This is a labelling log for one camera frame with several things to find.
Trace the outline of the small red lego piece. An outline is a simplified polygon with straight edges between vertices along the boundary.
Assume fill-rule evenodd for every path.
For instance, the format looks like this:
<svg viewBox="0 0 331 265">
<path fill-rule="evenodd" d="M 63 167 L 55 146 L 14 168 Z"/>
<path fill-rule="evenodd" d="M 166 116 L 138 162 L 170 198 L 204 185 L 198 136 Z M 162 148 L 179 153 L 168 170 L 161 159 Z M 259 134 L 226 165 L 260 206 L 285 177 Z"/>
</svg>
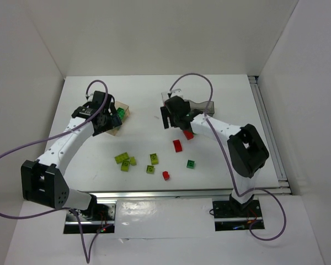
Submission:
<svg viewBox="0 0 331 265">
<path fill-rule="evenodd" d="M 165 181 L 170 180 L 170 174 L 169 174 L 168 171 L 163 171 L 163 172 L 162 172 L 162 176 L 163 176 L 163 179 L 164 179 Z"/>
</svg>

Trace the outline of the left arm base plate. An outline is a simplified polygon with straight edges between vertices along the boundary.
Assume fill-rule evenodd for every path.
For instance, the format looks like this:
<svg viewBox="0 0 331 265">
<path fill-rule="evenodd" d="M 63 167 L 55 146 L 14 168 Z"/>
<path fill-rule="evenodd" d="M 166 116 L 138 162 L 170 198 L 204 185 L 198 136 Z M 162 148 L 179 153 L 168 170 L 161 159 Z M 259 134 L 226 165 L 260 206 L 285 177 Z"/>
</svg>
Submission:
<svg viewBox="0 0 331 265">
<path fill-rule="evenodd" d="M 97 230 L 100 229 L 102 230 L 100 232 L 101 234 L 113 234 L 115 232 L 116 202 L 107 201 L 104 205 L 104 210 L 100 211 L 91 218 L 87 218 L 79 211 L 76 211 L 84 234 L 95 234 Z M 77 217 L 71 212 L 66 214 L 63 234 L 79 234 Z"/>
</svg>

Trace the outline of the red arched lego brick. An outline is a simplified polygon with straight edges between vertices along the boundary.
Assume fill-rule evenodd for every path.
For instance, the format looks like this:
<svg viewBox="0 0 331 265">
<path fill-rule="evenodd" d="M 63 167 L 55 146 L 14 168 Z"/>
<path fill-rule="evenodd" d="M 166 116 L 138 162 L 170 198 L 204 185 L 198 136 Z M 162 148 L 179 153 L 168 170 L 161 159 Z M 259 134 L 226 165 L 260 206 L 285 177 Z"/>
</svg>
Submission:
<svg viewBox="0 0 331 265">
<path fill-rule="evenodd" d="M 178 140 L 178 139 L 173 140 L 173 145 L 174 145 L 175 152 L 182 152 L 183 147 L 181 145 L 180 140 Z"/>
</svg>

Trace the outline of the green small lego brick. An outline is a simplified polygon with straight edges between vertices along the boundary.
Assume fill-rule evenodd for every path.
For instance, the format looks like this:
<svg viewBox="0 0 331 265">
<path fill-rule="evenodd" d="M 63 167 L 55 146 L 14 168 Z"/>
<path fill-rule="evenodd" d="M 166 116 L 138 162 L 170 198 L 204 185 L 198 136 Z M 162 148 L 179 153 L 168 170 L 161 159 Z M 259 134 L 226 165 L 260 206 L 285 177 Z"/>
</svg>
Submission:
<svg viewBox="0 0 331 265">
<path fill-rule="evenodd" d="M 117 113 L 121 121 L 127 118 L 127 111 L 123 108 L 117 108 Z"/>
</svg>

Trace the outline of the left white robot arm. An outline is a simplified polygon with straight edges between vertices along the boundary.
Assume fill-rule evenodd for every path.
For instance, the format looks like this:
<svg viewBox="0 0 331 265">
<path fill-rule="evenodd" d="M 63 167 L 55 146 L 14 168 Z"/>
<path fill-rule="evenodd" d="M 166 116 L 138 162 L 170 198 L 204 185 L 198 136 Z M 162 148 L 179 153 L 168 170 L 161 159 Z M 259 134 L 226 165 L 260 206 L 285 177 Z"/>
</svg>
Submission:
<svg viewBox="0 0 331 265">
<path fill-rule="evenodd" d="M 26 160 L 21 166 L 23 198 L 56 210 L 74 209 L 86 219 L 97 218 L 108 211 L 98 204 L 96 196 L 71 189 L 64 179 L 66 169 L 84 142 L 121 126 L 114 97 L 96 91 L 92 100 L 78 107 L 52 146 L 35 161 Z"/>
</svg>

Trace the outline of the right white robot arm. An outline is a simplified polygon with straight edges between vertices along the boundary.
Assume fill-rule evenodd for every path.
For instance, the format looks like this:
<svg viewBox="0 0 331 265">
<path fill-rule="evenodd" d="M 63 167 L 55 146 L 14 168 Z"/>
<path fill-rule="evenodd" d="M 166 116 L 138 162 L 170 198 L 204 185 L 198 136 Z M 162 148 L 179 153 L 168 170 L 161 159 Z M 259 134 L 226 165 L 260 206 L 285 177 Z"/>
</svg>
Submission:
<svg viewBox="0 0 331 265">
<path fill-rule="evenodd" d="M 256 127 L 217 120 L 204 110 L 192 109 L 190 102 L 180 96 L 168 95 L 161 115 L 166 129 L 170 126 L 180 128 L 218 142 L 233 183 L 229 203 L 233 211 L 244 211 L 254 198 L 258 171 L 269 158 L 269 151 Z"/>
</svg>

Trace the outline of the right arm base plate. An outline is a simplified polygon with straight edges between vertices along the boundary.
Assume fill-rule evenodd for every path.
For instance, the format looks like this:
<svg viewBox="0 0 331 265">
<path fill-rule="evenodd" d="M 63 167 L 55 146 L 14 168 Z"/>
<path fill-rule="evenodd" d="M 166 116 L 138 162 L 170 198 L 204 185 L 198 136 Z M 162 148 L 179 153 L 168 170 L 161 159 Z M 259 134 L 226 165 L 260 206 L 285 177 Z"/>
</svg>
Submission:
<svg viewBox="0 0 331 265">
<path fill-rule="evenodd" d="M 259 200 L 253 200 L 242 211 L 234 211 L 229 200 L 212 202 L 209 214 L 214 218 L 215 231 L 263 230 L 265 228 Z"/>
</svg>

